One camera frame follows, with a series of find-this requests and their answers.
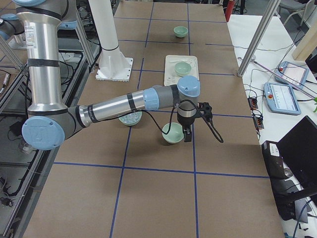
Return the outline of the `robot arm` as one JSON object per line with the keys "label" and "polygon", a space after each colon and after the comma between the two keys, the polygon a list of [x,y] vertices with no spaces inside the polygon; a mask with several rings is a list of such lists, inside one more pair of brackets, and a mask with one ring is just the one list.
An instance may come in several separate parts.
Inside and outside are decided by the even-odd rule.
{"label": "robot arm", "polygon": [[51,150],[93,123],[143,109],[168,107],[178,109],[184,140],[192,140],[190,127],[198,114],[200,95],[197,78],[185,76],[175,85],[151,87],[106,102],[69,108],[61,96],[57,28],[76,6],[67,0],[17,0],[15,4],[17,16],[24,23],[32,86],[29,118],[22,127],[28,144],[39,150]]}

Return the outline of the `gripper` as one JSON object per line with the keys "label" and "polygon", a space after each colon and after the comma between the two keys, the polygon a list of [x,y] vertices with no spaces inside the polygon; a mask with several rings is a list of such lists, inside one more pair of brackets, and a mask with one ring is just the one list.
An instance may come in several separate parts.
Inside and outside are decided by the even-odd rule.
{"label": "gripper", "polygon": [[190,125],[194,123],[196,115],[196,108],[191,101],[180,103],[177,109],[178,122],[184,126],[184,142],[192,141],[192,131]]}

